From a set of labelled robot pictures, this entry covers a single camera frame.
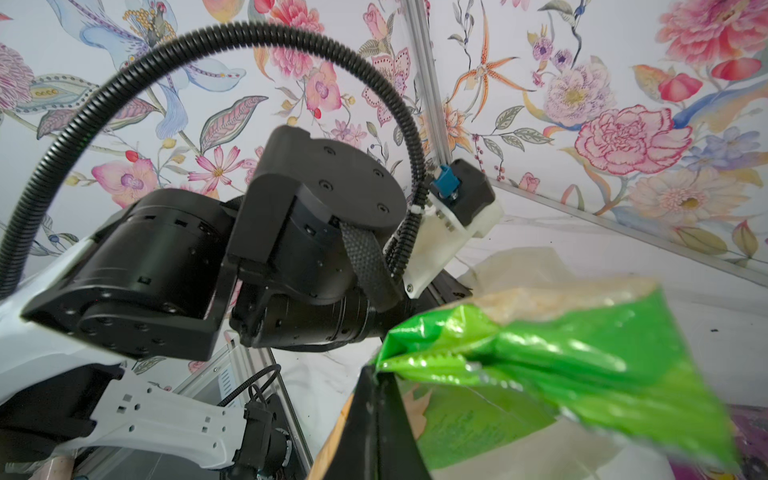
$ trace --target robotic arm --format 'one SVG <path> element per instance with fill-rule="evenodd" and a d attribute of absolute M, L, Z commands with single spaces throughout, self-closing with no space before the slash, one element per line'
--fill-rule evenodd
<path fill-rule="evenodd" d="M 272 475 L 290 439 L 263 399 L 237 412 L 209 406 L 113 365 L 126 356 L 209 359 L 238 281 L 230 326 L 242 344 L 305 351 L 383 336 L 469 295 L 441 270 L 501 216 L 485 176 L 456 161 L 428 184 L 413 121 L 376 70 L 327 38 L 267 24 L 187 34 L 94 94 L 22 195 L 0 250 L 0 292 L 16 288 L 40 212 L 111 113 L 185 61 L 266 43 L 335 61 L 384 99 L 409 146 L 412 205 L 357 149 L 279 127 L 244 196 L 223 204 L 157 190 L 115 214 L 0 304 L 0 351 L 13 359 L 0 362 L 3 461 L 110 445 L 179 455 L 233 478 Z"/>

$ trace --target green snack package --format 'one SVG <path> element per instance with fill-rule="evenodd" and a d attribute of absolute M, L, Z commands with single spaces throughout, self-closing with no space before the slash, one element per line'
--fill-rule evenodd
<path fill-rule="evenodd" d="M 454 406 L 472 412 L 468 419 L 457 412 L 450 429 L 428 424 L 419 448 L 430 469 L 513 442 L 558 413 L 675 455 L 721 465 L 734 460 L 726 410 L 649 280 L 518 288 L 423 313 L 390 330 L 376 367 L 406 383 L 470 387 L 437 389 L 430 402 L 439 409 L 439 395 L 452 394 Z M 493 412 L 500 408 L 496 428 Z M 509 412 L 526 421 L 505 424 Z M 473 449 L 440 446 L 454 434 L 471 434 L 461 426 L 467 422 L 494 434 Z"/>

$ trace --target wall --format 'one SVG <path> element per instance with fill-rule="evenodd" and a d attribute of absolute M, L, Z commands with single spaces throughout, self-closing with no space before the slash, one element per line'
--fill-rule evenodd
<path fill-rule="evenodd" d="M 250 18 L 321 31 L 361 48 L 413 112 L 422 109 L 399 0 L 30 0 L 0 2 L 0 14 L 3 222 L 35 164 L 98 84 L 151 45 L 216 22 Z M 368 151 L 409 195 L 402 136 L 354 77 L 292 51 L 228 51 L 159 81 L 96 137 L 55 198 L 26 273 L 154 188 L 222 200 L 242 194 L 270 132 L 285 123 Z"/>
<path fill-rule="evenodd" d="M 454 158 L 768 273 L 768 2 L 426 4 Z"/>

